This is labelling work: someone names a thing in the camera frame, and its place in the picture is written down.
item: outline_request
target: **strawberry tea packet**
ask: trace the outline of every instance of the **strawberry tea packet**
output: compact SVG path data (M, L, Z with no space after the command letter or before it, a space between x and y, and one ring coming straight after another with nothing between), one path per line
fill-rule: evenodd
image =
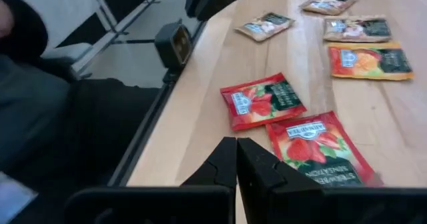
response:
M327 41L375 43L392 38L384 15L325 17L324 30Z
M307 111L281 73L222 88L221 94L228 105L234 131L296 117Z
M355 2L357 2L357 0L308 0L300 5L300 7L304 11L325 15L339 15Z
M414 78L399 43L330 43L328 49L334 77L395 81Z
M255 41L264 41L288 29L292 23L294 23L294 20L290 18L275 13L267 13L241 27L237 27L236 30L251 37Z
M380 186L333 111L267 124L279 159L327 187Z

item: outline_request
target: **wooden table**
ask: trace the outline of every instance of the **wooden table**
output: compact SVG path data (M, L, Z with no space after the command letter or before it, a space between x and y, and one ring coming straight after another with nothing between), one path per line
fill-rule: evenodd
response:
M271 149L264 127L233 133L220 88L282 72L308 112L334 110L354 144L389 186L427 184L427 0L360 0L343 15L388 16L415 80L367 81L330 76L322 16L306 0L239 0L213 17L140 157L129 186L179 185L224 136L251 137ZM273 11L294 26L257 44L233 28ZM238 195L237 221L245 223Z

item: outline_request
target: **red tea packet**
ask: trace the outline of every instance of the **red tea packet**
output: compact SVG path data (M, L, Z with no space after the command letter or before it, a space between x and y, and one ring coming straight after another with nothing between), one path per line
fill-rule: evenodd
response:
M274 153L327 187L381 186L333 111L267 125Z
M232 129L249 129L307 111L283 74L221 88L228 104Z

